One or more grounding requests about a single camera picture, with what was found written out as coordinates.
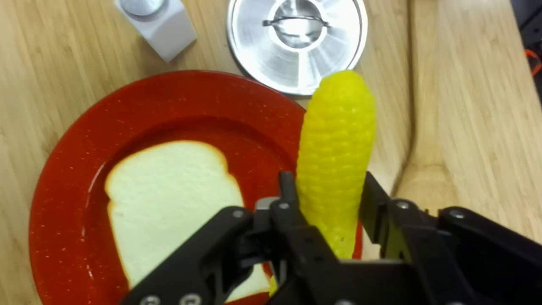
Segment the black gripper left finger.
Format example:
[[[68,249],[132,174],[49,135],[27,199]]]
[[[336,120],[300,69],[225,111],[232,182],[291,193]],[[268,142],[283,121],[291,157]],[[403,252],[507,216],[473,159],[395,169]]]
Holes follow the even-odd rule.
[[[254,267],[269,262],[278,289],[269,305],[332,305],[339,260],[302,215],[295,177],[253,211],[225,206],[144,276],[122,305],[224,305]]]

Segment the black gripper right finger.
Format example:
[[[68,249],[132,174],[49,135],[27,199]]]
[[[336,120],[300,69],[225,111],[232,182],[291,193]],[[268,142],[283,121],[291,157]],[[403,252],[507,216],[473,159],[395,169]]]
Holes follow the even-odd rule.
[[[542,245],[481,213],[430,215],[368,172],[359,220],[383,259],[413,271],[429,305],[542,305]]]

